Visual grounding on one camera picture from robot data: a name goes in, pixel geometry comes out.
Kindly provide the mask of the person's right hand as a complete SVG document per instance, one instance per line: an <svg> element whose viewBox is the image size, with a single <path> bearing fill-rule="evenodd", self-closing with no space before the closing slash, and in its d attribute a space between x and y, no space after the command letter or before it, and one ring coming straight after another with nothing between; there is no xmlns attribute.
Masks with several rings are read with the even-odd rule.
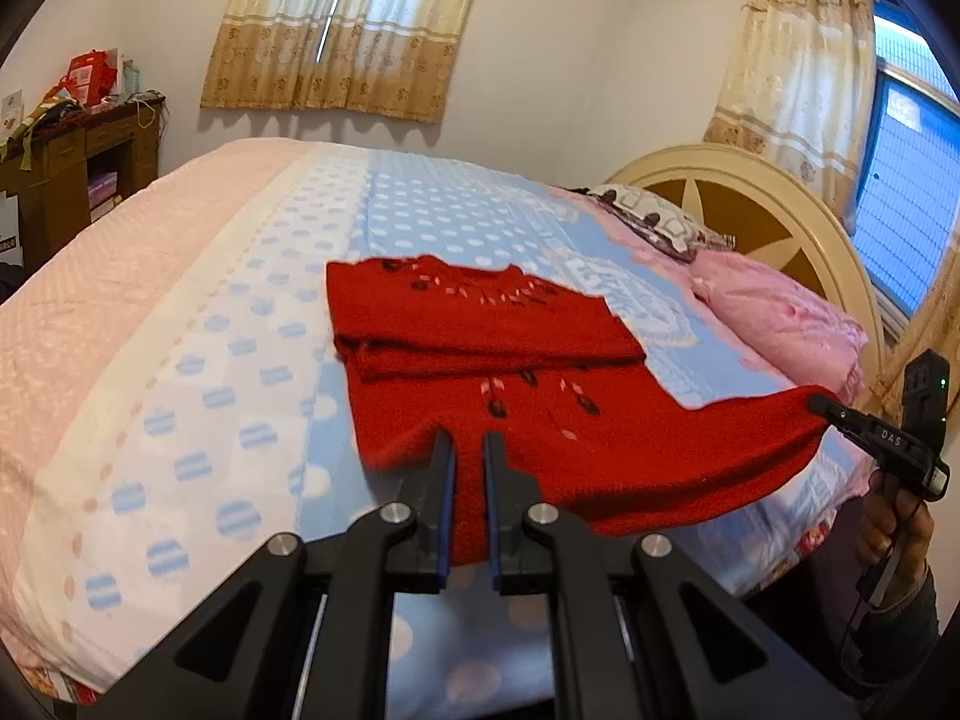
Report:
<svg viewBox="0 0 960 720"><path fill-rule="evenodd" d="M882 575L893 567L884 593L872 590L867 603L889 610L919 592L928 575L934 520L928 504L900 488L895 476L874 470L862 498L854 555L864 571Z"/></svg>

